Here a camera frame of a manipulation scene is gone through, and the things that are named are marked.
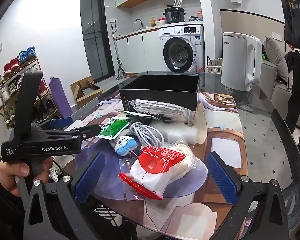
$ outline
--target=shoe rack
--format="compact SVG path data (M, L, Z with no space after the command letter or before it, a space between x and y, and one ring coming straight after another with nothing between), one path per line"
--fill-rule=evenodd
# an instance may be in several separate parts
M41 70L41 67L40 67L40 64L39 64L39 60L36 57L33 57L31 58L30 60L28 60L27 62L23 63L22 65L20 65L19 67L17 67L16 69L14 69L13 71L11 71L11 73L6 76L1 82L0 82L0 87L6 85L6 84L9 84L13 78L15 78L18 74L22 74L24 73L25 71L23 71L24 69L26 69L27 67L30 67L32 66L32 64L36 63L37 64L37 69L38 71L42 71ZM60 113L58 112L58 109L57 109L57 106L53 100L53 97L51 96L51 93L50 93L50 90L48 88L48 85L44 79L44 77L42 77L42 80L43 80L43 83L44 83L44 86L46 88L46 93L44 94L41 94L41 100L43 100L44 98L46 97L49 97L49 99L53 102L53 105L55 107L55 111L52 113L52 114L49 114L45 120L47 119L50 119L52 118L53 116L55 115L58 115L60 116ZM17 100L18 98L18 93L19 91L12 97L10 97L10 99L7 100L7 102L3 103L3 106L0 107L0 115L3 117L3 114L4 114L4 111L5 110L8 110L10 106L13 106L14 108L16 108L16 105L15 105L15 101ZM40 99L37 97L37 100L35 101L34 103L34 106L36 106L37 104L40 103ZM7 125L7 129L11 129L13 128L14 126L14 120L12 120L9 125Z

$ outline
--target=red plastic bag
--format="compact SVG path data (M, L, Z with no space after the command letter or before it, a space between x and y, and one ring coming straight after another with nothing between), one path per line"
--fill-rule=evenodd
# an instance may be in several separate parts
M130 173L120 173L119 177L143 195L162 200L175 165L185 157L180 152L147 146L131 166Z

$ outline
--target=metal screw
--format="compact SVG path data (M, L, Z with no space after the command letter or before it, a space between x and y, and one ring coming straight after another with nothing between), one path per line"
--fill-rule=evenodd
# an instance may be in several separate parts
M275 179L271 179L271 183L274 186L278 186L279 185L279 183Z
M243 175L243 176L241 176L241 180L244 181L244 182L248 182L250 179L249 179L248 176Z
M40 183L41 183L41 181L39 180L39 179L37 179L34 183L33 183L33 185L35 185L35 186L39 186L40 185Z
M71 177L70 177L69 175L66 175L66 176L64 176L64 177L62 178L62 180L63 180L64 182L68 182L70 179L71 179Z

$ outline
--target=faucet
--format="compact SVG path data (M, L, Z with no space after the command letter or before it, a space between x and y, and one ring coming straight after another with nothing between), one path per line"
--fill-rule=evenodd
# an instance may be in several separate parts
M139 29L140 29L140 30L143 30L143 22L142 22L140 19L136 19L135 22L137 22L137 20L139 20L139 21L141 22L141 28L142 28L142 29L140 29L140 27L139 27Z

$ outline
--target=red shoe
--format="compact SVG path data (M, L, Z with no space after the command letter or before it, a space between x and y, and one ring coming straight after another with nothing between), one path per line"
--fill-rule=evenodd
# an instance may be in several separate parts
M39 84L39 93L41 96L43 96L47 92L47 89L44 85L44 82L41 80Z
M11 71L14 71L17 67L19 67L19 59L18 57L10 60Z
M11 73L11 65L10 65L10 63L7 63L4 66L3 71L4 71L4 77L7 77Z

